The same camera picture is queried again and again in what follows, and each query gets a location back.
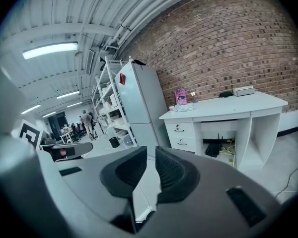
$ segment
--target white refrigerator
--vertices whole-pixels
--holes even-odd
[[[121,74],[125,84],[120,82]],[[147,146],[152,156],[157,145],[170,147],[164,121],[159,119],[167,107],[156,70],[129,62],[115,76],[115,82],[138,145]]]

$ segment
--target fluorescent light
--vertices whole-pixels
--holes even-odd
[[[73,95],[73,94],[77,94],[77,93],[79,93],[79,91],[72,92],[72,93],[67,93],[67,94],[64,94],[64,95],[58,96],[58,97],[56,97],[56,98],[57,98],[57,99],[60,99],[60,98],[64,98],[64,97],[67,97],[67,96],[69,96],[69,95]]]
[[[45,115],[45,116],[42,116],[42,118],[44,118],[44,117],[48,117],[48,116],[50,116],[50,115],[52,115],[52,114],[55,114],[56,113],[56,111],[54,111],[54,112],[52,112],[52,113],[49,113],[49,114],[47,114],[47,115]]]
[[[67,106],[67,108],[70,108],[70,107],[72,107],[72,106],[75,106],[75,105],[78,105],[78,104],[81,104],[81,102],[78,102],[78,103],[75,103],[75,104],[69,105],[69,106]]]
[[[40,107],[40,106],[41,106],[41,105],[36,105],[36,106],[34,106],[34,107],[31,107],[30,109],[27,109],[27,110],[23,111],[21,114],[24,115],[25,113],[28,113],[28,112],[30,112],[31,110],[34,110],[34,109],[36,109],[36,108],[38,108],[38,107]]]
[[[24,59],[28,60],[30,58],[38,57],[45,54],[61,52],[61,51],[77,50],[77,47],[78,47],[77,42],[57,43],[57,44],[37,47],[32,50],[27,50],[27,51],[24,51],[22,54]]]

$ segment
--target brick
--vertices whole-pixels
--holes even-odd
[[[287,100],[283,112],[298,109],[298,32],[276,0],[182,0],[121,51],[128,56],[156,68],[168,106],[182,87],[205,100],[254,85]]]

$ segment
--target desk drawer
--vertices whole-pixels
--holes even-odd
[[[167,127],[169,137],[193,137],[193,125],[191,122],[166,123],[165,125]]]
[[[195,152],[195,140],[193,137],[170,136],[171,147],[174,149]]]

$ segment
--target ceiling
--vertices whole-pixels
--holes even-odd
[[[94,78],[102,65],[99,56],[113,56],[122,47],[119,41],[124,34],[127,36],[126,44],[132,39],[132,34],[135,35],[152,18],[178,1],[19,0],[0,29],[0,66],[27,97],[24,109],[40,104],[41,107],[32,112],[45,115],[62,111],[77,102],[90,102]],[[147,17],[143,13],[146,8],[154,9],[145,13]],[[133,22],[140,24],[132,33],[126,33]],[[22,52],[28,49],[72,41],[78,42],[78,51],[47,54],[28,60],[22,56]],[[116,49],[106,47],[106,43]],[[91,74],[87,75],[89,49],[95,54]],[[59,95],[77,90],[79,95],[56,99]]]

